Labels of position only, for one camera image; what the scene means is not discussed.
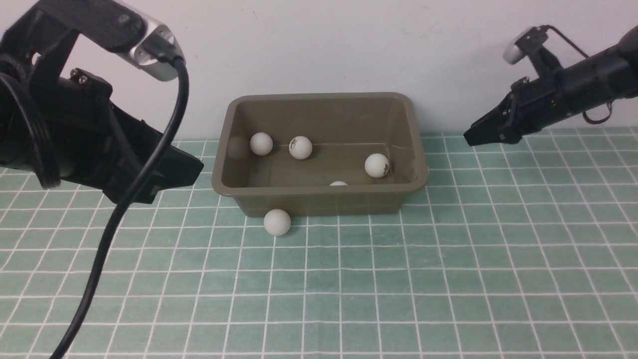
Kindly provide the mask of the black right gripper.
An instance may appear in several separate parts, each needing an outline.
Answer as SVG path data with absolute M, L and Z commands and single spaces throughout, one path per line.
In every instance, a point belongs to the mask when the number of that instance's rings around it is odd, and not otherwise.
M 515 145 L 524 136 L 582 112 L 584 83 L 565 70 L 536 80 L 520 79 L 506 97 L 476 120 L 463 136 L 469 146 Z

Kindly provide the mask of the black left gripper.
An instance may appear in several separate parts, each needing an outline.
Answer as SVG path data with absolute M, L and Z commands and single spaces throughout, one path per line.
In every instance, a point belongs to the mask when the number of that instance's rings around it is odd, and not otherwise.
M 61 174 L 73 182 L 102 191 L 117 203 L 157 147 L 162 132 L 117 107 L 110 83 L 84 70 L 59 78 L 52 89 L 29 94 L 38 107 Z M 1 85 L 1 166 L 34 172 L 34 144 L 10 91 Z M 204 164 L 169 146 L 145 184 L 145 203 L 162 190 L 192 186 Z

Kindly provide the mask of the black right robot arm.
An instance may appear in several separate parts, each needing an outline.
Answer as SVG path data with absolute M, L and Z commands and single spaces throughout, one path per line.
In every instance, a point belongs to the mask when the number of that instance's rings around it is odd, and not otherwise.
M 605 120 L 592 120 L 587 111 L 600 105 L 612 111 L 614 101 L 637 96 L 636 28 L 613 47 L 584 55 L 582 61 L 566 68 L 544 47 L 549 30 L 555 27 L 529 27 L 507 46 L 503 59 L 516 64 L 529 58 L 538 78 L 524 77 L 513 83 L 506 97 L 464 132 L 469 146 L 515 145 L 524 136 L 578 114 L 586 123 L 599 125 Z

